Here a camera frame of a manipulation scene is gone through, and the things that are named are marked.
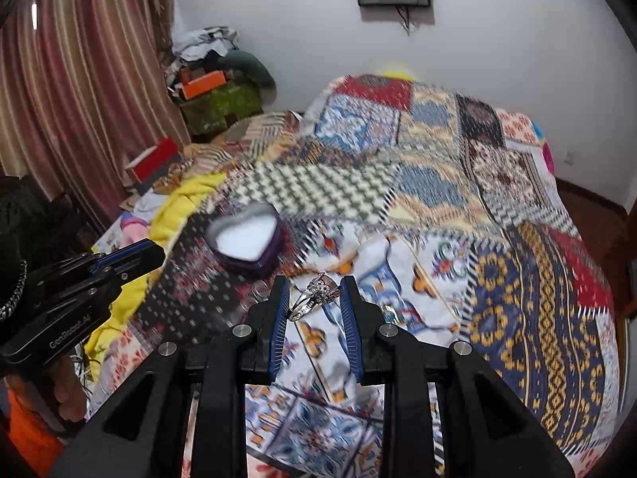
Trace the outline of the left hand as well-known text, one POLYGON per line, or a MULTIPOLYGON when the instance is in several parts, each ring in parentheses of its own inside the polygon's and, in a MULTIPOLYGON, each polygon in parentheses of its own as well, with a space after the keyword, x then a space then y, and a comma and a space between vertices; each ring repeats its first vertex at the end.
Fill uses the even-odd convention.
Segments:
MULTIPOLYGON (((73 362, 69 355, 58 359, 47 373, 53 382, 55 402, 59 416, 69 422, 80 422, 86 413, 86 396, 77 375, 74 373, 73 362)), ((46 404, 36 399, 37 393, 32 391, 30 384, 17 374, 9 374, 4 378, 4 384, 11 390, 18 402, 27 410, 43 416, 46 404)))

